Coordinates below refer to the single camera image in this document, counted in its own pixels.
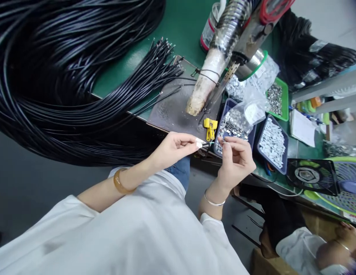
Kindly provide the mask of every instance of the silver bracelet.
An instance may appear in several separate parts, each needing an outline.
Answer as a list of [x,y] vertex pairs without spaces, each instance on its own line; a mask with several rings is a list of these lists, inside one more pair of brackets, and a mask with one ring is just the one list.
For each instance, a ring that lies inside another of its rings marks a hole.
[[209,204],[211,204],[211,205],[213,205],[213,206],[222,206],[222,205],[226,202],[226,200],[224,200],[224,202],[222,202],[222,203],[220,203],[220,204],[214,204],[213,202],[210,202],[210,201],[208,200],[208,198],[206,197],[206,191],[207,191],[207,189],[205,190],[205,199],[206,199],[206,201],[208,201]]
[[341,246],[343,246],[348,252],[350,252],[351,253],[351,251],[350,251],[350,249],[346,246],[346,245],[344,245],[344,244],[342,244],[342,243],[340,243],[339,241],[337,241],[336,239],[335,239],[335,242],[336,243],[338,243],[339,245],[341,245]]

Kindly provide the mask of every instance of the metal plate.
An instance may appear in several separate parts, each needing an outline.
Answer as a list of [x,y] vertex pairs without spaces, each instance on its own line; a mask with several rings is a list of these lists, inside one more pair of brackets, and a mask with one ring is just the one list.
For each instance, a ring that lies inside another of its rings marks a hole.
[[[181,77],[192,78],[190,75],[195,71],[196,67],[186,60],[181,62],[181,66],[185,70]],[[193,84],[195,84],[195,82],[185,79],[175,79],[166,84],[161,90],[162,94],[158,99],[170,94],[181,84],[191,84],[191,86],[183,86],[177,93],[155,104],[147,123],[167,132],[174,131],[188,133],[202,140],[206,140],[207,129],[203,127],[203,121],[207,117],[217,120],[221,100],[217,101],[217,104],[212,107],[211,112],[208,114],[204,114],[203,112],[198,116],[187,114],[185,108],[187,106],[187,101],[193,92]]]

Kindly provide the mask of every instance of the blue plastic tray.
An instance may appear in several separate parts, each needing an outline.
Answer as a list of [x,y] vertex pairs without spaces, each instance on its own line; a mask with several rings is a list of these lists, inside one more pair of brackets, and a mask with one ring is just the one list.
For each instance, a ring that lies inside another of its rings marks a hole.
[[[220,118],[220,122],[218,124],[218,127],[217,127],[217,130],[216,130],[216,133],[218,133],[220,131],[220,128],[221,128],[221,124],[223,123],[223,120],[224,120],[224,117],[226,115],[226,113],[233,107],[235,107],[238,103],[231,99],[231,98],[228,98],[226,101],[225,101],[225,107],[224,107],[224,110],[223,110],[223,113],[221,115],[221,118]],[[250,134],[248,135],[248,142],[250,144],[250,147],[252,148],[253,150],[253,144],[254,144],[254,137],[255,137],[255,130],[257,128],[257,125],[254,125],[252,131],[250,132]],[[222,153],[221,152],[218,152],[216,150],[216,142],[217,141],[217,135],[216,135],[216,138],[215,138],[215,143],[213,144],[213,152],[219,156],[219,157],[222,157]]]
[[[262,139],[262,135],[263,135],[263,130],[265,129],[265,125],[266,125],[266,122],[268,119],[271,119],[272,122],[276,125],[278,125],[281,130],[282,130],[282,134],[284,135],[284,145],[285,145],[285,152],[284,154],[282,155],[282,163],[283,163],[283,166],[282,168],[278,168],[276,166],[276,164],[274,164],[260,149],[259,149],[259,143]],[[267,115],[267,118],[262,122],[262,128],[259,132],[259,136],[258,136],[258,139],[256,140],[256,151],[261,155],[263,156],[270,164],[271,166],[276,169],[277,171],[279,171],[281,174],[283,175],[286,175],[286,169],[288,167],[288,147],[289,147],[289,136],[288,134],[286,134],[286,132],[284,131],[284,129],[278,124],[278,122],[276,121],[276,119],[271,116],[270,114]]]

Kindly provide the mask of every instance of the white sleeve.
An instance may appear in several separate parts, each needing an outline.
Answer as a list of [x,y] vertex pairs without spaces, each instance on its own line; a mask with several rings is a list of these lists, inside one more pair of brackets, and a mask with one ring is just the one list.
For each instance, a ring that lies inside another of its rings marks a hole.
[[222,221],[211,218],[206,213],[203,213],[200,222],[221,263],[221,273],[249,275],[243,263],[240,261],[238,254],[236,254],[234,248],[231,246]]
[[67,233],[91,221],[98,214],[75,196],[68,196],[29,230],[0,248],[0,270],[15,261],[25,262],[30,254],[39,256],[56,249],[62,245]]

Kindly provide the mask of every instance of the white shirt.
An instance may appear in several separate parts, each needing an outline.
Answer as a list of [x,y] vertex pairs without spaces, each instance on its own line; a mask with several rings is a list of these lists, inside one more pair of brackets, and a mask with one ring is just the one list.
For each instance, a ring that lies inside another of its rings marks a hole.
[[321,271],[317,268],[317,250],[325,243],[320,236],[313,235],[308,228],[302,227],[280,240],[276,252],[299,275],[337,275],[347,272],[347,268],[342,265],[331,265]]
[[166,171],[102,213],[68,196],[0,248],[0,274],[247,275],[223,223],[199,221],[184,196]]

